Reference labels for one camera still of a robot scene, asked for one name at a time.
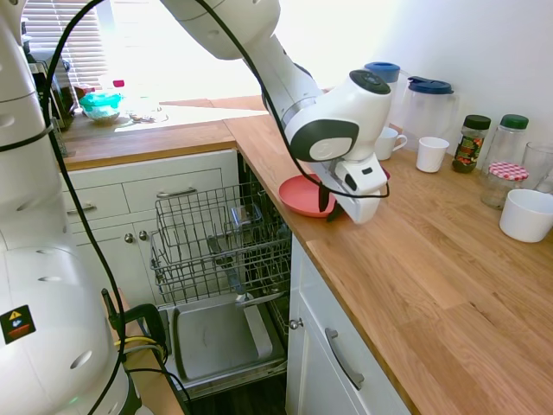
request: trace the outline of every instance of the black handle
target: black handle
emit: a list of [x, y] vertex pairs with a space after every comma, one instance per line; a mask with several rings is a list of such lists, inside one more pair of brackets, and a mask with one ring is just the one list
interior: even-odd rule
[[[120, 333], [119, 314], [115, 311], [115, 306], [111, 300], [110, 293], [107, 289], [102, 290], [105, 307], [107, 308], [108, 321], [110, 325]], [[124, 312], [125, 323], [134, 322], [139, 318], [143, 318], [148, 326], [149, 336], [156, 342], [164, 345], [166, 341], [165, 329], [163, 328], [162, 318], [154, 304], [140, 304], [132, 309]]]

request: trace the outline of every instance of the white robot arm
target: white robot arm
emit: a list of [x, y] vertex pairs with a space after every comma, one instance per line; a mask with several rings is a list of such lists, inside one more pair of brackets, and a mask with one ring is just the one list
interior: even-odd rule
[[[311, 76], [286, 55], [274, 35], [280, 14], [278, 0], [204, 1], [255, 65], [274, 103], [276, 113], [272, 115], [285, 129], [291, 156], [311, 162], [323, 184], [344, 194], [336, 195], [336, 199], [353, 221], [371, 219], [378, 207], [379, 189], [387, 182], [374, 155], [374, 143], [390, 110], [390, 88], [378, 76], [359, 70], [352, 71], [330, 93], [322, 93]], [[244, 58], [197, 0], [162, 3], [215, 57]]]
[[[240, 59], [221, 27], [194, 0], [163, 0], [182, 26], [220, 59]], [[207, 0], [254, 62], [285, 129], [292, 156], [311, 163], [329, 188], [379, 196], [386, 183], [373, 146], [390, 90], [353, 71], [323, 94], [273, 35], [277, 0]], [[21, 49], [22, 0], [0, 2], [0, 409], [16, 415], [87, 414], [117, 352], [99, 293], [68, 232], [61, 184]], [[337, 196], [357, 222], [378, 198]], [[120, 367], [98, 414], [151, 413]]]

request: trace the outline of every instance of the pink plate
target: pink plate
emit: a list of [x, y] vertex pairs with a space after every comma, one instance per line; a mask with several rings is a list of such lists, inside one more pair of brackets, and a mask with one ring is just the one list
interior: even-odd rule
[[[318, 175], [310, 176], [319, 180]], [[326, 218], [332, 212], [336, 201], [331, 194], [328, 198], [327, 209], [324, 212], [319, 212], [319, 187], [301, 175], [291, 177], [281, 184], [278, 194], [288, 208], [311, 218]]]

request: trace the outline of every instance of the drawer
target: drawer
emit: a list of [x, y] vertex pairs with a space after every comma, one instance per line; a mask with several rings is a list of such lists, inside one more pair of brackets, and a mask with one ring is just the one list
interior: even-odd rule
[[[88, 220], [129, 213], [127, 200], [124, 198], [123, 188], [120, 184], [97, 188], [83, 188], [77, 190], [77, 196]], [[69, 192], [63, 192], [63, 201], [66, 205], [69, 223], [80, 222]]]
[[371, 415], [408, 415], [409, 410], [404, 402], [296, 239], [293, 250], [294, 254], [301, 250], [302, 256], [300, 294], [315, 318], [318, 330], [325, 337], [328, 350], [331, 348], [325, 329], [332, 329], [338, 334], [332, 340], [334, 350], [338, 351], [353, 371], [365, 378], [358, 391], [340, 366], [337, 366], [337, 372], [352, 399], [356, 396]]
[[160, 193], [171, 194], [188, 189], [203, 192], [222, 186], [220, 169], [123, 183], [124, 193], [127, 196], [131, 212], [153, 209], [156, 201], [159, 200], [158, 194]]

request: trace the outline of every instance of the spice jar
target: spice jar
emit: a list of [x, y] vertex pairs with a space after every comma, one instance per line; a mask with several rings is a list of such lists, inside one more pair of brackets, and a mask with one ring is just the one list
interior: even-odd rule
[[470, 173], [476, 167], [476, 160], [492, 120], [483, 115], [467, 115], [461, 128], [461, 138], [453, 158], [453, 170]]
[[521, 188], [528, 178], [526, 169], [515, 163], [492, 163], [488, 173], [480, 199], [490, 208], [499, 210], [503, 209], [507, 194], [514, 188]]

